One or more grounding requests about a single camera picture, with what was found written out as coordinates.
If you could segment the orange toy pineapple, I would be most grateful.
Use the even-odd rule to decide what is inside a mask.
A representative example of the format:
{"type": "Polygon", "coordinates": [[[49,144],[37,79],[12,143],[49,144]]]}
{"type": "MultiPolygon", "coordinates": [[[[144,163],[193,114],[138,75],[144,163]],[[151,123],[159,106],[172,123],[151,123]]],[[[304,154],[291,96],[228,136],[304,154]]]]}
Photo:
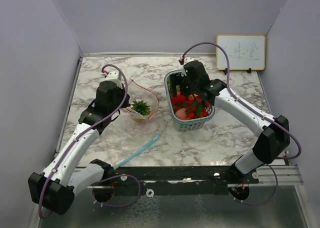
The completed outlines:
{"type": "Polygon", "coordinates": [[[150,106],[143,100],[139,100],[139,101],[134,100],[132,102],[130,115],[134,121],[138,123],[145,122],[149,119],[150,113],[151,113],[150,106]]]}

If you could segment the clear zip top bag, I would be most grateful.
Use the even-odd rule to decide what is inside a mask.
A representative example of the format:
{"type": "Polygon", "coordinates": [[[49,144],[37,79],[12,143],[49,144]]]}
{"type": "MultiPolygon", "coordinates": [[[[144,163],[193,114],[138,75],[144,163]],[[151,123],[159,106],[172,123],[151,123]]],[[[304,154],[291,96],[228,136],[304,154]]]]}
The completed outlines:
{"type": "Polygon", "coordinates": [[[128,84],[130,118],[137,123],[149,122],[158,111],[160,100],[155,92],[139,85],[132,78],[128,84]]]}

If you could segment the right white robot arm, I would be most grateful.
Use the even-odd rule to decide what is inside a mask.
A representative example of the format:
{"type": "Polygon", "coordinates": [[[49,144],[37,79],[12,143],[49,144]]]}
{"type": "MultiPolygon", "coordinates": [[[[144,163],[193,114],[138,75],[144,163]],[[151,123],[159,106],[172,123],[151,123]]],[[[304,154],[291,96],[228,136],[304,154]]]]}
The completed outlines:
{"type": "Polygon", "coordinates": [[[229,177],[234,183],[242,183],[253,169],[272,163],[289,146],[289,121],[286,117],[265,113],[242,100],[227,88],[225,82],[211,80],[201,62],[185,63],[181,71],[168,75],[168,80],[172,96],[176,96],[178,91],[184,96],[196,94],[202,102],[231,114],[257,137],[254,147],[232,164],[229,177]]]}

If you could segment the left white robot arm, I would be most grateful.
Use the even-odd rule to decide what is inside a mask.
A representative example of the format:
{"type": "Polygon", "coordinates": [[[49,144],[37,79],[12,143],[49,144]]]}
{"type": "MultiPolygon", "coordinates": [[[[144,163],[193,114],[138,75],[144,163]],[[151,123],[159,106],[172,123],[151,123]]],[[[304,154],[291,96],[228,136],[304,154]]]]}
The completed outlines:
{"type": "Polygon", "coordinates": [[[65,214],[75,197],[89,185],[106,185],[111,174],[109,164],[100,160],[75,172],[79,161],[99,138],[104,129],[114,121],[112,116],[122,108],[129,107],[127,81],[112,78],[101,82],[96,97],[80,115],[73,135],[58,156],[40,173],[28,178],[31,200],[38,204],[38,216],[46,219],[52,213],[65,214]]]}

